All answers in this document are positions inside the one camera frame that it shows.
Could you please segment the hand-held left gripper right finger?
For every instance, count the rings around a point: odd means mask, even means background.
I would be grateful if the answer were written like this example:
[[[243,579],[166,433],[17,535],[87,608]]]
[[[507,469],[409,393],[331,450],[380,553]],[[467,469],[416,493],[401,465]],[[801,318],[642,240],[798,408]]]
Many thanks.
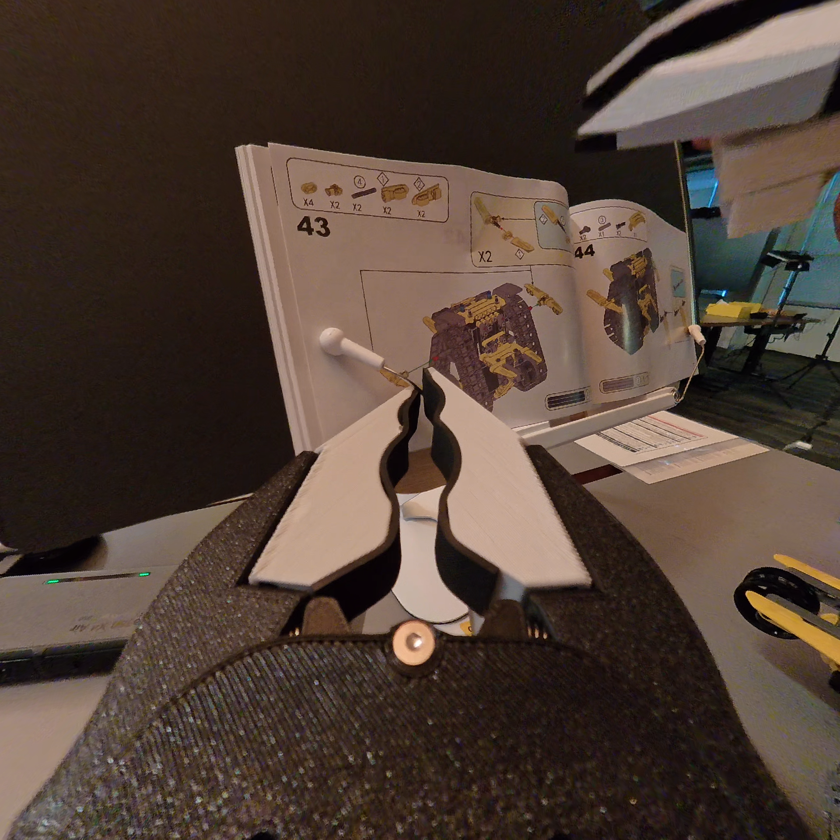
[[[587,590],[592,578],[521,438],[435,369],[423,373],[431,455],[446,479],[435,541],[437,570],[471,612],[503,601],[553,634],[531,601],[538,591]]]

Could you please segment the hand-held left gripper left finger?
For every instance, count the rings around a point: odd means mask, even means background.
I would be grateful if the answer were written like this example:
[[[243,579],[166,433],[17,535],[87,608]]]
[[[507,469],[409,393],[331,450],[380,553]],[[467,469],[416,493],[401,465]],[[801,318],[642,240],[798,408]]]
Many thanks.
[[[328,596],[354,619],[387,594],[401,550],[394,485],[420,392],[399,392],[328,440],[257,559],[252,585]]]

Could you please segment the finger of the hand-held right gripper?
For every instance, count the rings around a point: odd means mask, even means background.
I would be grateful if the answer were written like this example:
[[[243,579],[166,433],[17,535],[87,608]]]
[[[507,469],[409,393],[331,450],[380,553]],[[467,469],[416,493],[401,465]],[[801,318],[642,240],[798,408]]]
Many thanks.
[[[587,107],[705,107],[767,92],[838,106],[838,2],[686,2],[587,83]]]
[[[838,41],[694,63],[686,56],[644,73],[579,129],[581,147],[710,141],[731,238],[810,216],[838,172],[838,116],[822,115]]]

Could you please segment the white book stand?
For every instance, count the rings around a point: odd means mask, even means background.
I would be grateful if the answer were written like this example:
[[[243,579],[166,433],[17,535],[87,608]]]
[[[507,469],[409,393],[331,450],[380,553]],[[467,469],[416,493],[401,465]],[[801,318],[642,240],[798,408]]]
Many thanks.
[[[406,387],[400,390],[394,390],[391,398],[399,392],[420,392],[421,404],[424,405],[424,387],[422,390],[417,390],[413,383],[407,381]],[[369,407],[371,408],[369,413],[375,410],[376,407],[384,404],[386,401],[378,403],[371,402],[369,404]],[[598,413],[593,417],[587,417],[582,420],[567,423],[562,426],[547,427],[545,425],[541,425],[540,429],[528,432],[525,435],[520,435],[516,429],[512,428],[512,430],[521,438],[521,441],[526,446],[528,455],[540,455],[543,452],[540,448],[540,445],[543,443],[550,446],[563,444],[571,440],[589,436],[595,432],[600,432],[609,427],[614,427],[623,424],[624,422],[633,421],[640,417],[644,417],[648,414],[653,413],[656,408],[671,407],[675,404],[675,390],[672,388],[664,388],[646,396],[644,399],[639,399],[635,402],[631,402],[619,408],[615,408],[603,413]],[[355,422],[362,419],[362,417],[364,417],[365,415],[358,414],[354,418]],[[321,447],[327,441],[325,441],[318,448],[319,453]]]

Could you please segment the building instruction booklet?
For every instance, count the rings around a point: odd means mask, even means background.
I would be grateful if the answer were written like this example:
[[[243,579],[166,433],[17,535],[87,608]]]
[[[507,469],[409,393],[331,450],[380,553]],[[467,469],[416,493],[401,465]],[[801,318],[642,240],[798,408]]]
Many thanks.
[[[687,237],[644,206],[278,143],[237,159],[296,452],[427,367],[526,431],[695,368]]]

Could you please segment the printed paper sheet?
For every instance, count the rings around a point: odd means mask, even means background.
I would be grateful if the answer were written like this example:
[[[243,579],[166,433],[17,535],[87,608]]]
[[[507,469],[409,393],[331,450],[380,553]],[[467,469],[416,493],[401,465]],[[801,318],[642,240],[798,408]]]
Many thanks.
[[[759,455],[766,447],[671,412],[583,437],[577,444],[647,484]]]

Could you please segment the black tripod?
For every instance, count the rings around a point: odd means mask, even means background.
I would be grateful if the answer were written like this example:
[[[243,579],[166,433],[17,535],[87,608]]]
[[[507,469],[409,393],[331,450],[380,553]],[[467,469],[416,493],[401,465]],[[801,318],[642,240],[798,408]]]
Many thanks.
[[[777,307],[770,321],[770,324],[762,327],[761,338],[763,340],[767,339],[764,342],[764,347],[770,341],[772,334],[778,332],[777,327],[779,326],[780,321],[783,319],[782,311],[790,297],[793,286],[799,274],[801,274],[803,271],[807,271],[810,269],[813,259],[814,258],[808,255],[804,250],[795,251],[789,249],[771,250],[767,252],[764,255],[764,257],[762,257],[761,261],[768,266],[778,266],[781,263],[784,263],[784,270],[789,272],[789,275],[783,287],[781,296],[778,300]],[[838,376],[833,371],[830,360],[828,360],[828,351],[830,350],[830,347],[832,346],[832,343],[836,337],[838,327],[839,321],[835,323],[833,330],[828,333],[828,337],[822,352],[820,352],[816,357],[814,357],[805,367],[801,368],[799,371],[793,374],[794,379],[791,382],[791,384],[787,386],[789,390],[794,385],[799,384],[807,374],[809,374],[813,369],[815,369],[818,366],[826,368],[828,370],[828,374],[832,377],[835,384],[839,385]]]

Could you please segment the wooden desk with black legs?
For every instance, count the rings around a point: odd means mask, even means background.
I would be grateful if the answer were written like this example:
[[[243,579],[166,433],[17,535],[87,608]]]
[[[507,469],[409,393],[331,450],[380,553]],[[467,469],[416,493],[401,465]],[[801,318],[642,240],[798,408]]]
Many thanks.
[[[717,349],[721,331],[724,328],[744,327],[746,333],[754,336],[747,360],[744,362],[740,373],[755,375],[763,353],[773,335],[801,332],[806,324],[816,322],[816,318],[807,318],[803,314],[765,318],[731,318],[706,314],[700,318],[700,328],[707,340],[704,352],[706,365],[711,366],[712,364],[712,358]]]

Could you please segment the grey electronic device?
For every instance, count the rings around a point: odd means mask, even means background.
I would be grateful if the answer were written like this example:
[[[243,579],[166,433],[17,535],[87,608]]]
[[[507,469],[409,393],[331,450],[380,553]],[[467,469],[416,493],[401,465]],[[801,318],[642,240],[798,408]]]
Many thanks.
[[[3,577],[1,682],[110,670],[175,564]]]

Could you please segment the yellow toy brick vehicle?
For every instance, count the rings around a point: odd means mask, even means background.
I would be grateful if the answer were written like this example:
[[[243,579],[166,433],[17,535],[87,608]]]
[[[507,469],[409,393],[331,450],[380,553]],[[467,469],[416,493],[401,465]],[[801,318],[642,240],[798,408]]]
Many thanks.
[[[839,580],[791,556],[777,553],[781,568],[751,570],[733,593],[741,616],[762,633],[798,638],[817,651],[830,669],[828,684],[839,691]]]

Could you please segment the black partition panel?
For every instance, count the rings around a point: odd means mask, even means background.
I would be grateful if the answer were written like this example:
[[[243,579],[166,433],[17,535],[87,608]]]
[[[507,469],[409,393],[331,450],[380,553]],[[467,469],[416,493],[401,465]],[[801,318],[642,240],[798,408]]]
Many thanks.
[[[2,543],[293,454],[235,147],[556,181],[683,224],[672,148],[576,154],[636,2],[2,2]]]

